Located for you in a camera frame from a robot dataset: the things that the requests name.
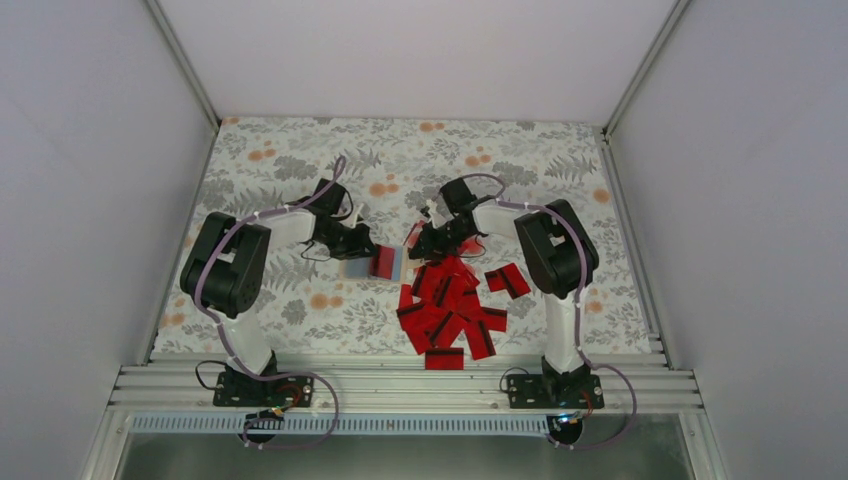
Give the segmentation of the beige card holder wallet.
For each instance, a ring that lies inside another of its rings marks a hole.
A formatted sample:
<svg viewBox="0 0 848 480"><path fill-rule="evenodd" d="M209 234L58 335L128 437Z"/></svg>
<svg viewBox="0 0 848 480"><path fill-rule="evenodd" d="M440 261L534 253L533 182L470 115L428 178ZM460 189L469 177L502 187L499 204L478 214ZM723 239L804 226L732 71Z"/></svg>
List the beige card holder wallet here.
<svg viewBox="0 0 848 480"><path fill-rule="evenodd" d="M407 249L400 245L378 245L377 254L369 258L340 263L342 280L361 282L405 283L408 276Z"/></svg>

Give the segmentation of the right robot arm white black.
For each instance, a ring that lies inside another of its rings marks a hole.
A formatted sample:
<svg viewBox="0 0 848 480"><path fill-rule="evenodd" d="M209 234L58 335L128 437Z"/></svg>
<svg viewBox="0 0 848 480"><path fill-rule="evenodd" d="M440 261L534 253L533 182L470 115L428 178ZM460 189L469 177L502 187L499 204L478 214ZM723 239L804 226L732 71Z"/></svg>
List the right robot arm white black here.
<svg viewBox="0 0 848 480"><path fill-rule="evenodd" d="M580 296L593 280L599 255L576 211L564 199L535 205L495 195L479 197L463 177L444 184L439 196L451 218L438 221L436 209L425 207L429 220L409 257L442 260L476 235L517 241L545 305L547 343L534 402L577 406L579 395L594 390L590 362L581 346Z"/></svg>

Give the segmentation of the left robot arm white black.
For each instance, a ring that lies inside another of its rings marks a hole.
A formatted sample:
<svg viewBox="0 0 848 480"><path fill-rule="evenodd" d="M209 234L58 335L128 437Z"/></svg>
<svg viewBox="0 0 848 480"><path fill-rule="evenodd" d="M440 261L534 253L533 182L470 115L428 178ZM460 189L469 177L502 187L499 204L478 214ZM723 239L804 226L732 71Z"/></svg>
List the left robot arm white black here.
<svg viewBox="0 0 848 480"><path fill-rule="evenodd" d="M332 259L372 259L378 247L370 228L354 212L339 212L347 190L321 179L315 192L292 205L257 212L238 221L209 214L179 277L181 291L211 318L228 354L227 366L242 374L239 392L255 405L278 391L271 366L275 355L254 312L268 254L295 244L318 243Z"/></svg>

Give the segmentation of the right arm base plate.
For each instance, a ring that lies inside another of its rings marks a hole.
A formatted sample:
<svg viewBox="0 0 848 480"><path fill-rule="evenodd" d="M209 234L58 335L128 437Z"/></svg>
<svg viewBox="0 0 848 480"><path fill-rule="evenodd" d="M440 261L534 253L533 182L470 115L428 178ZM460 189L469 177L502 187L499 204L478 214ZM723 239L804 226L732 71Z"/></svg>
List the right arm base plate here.
<svg viewBox="0 0 848 480"><path fill-rule="evenodd" d="M605 399L600 378L589 374L568 379L541 374L510 374L506 392L512 409L588 410L603 409Z"/></svg>

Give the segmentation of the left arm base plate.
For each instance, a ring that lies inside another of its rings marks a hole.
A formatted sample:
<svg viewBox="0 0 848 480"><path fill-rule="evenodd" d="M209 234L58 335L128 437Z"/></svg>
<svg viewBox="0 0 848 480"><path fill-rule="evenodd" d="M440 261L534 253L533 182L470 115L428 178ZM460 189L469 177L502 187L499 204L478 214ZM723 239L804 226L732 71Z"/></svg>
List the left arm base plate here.
<svg viewBox="0 0 848 480"><path fill-rule="evenodd" d="M287 376L281 380L258 381L238 372L218 376L212 403L216 407L299 407L311 405L314 379Z"/></svg>

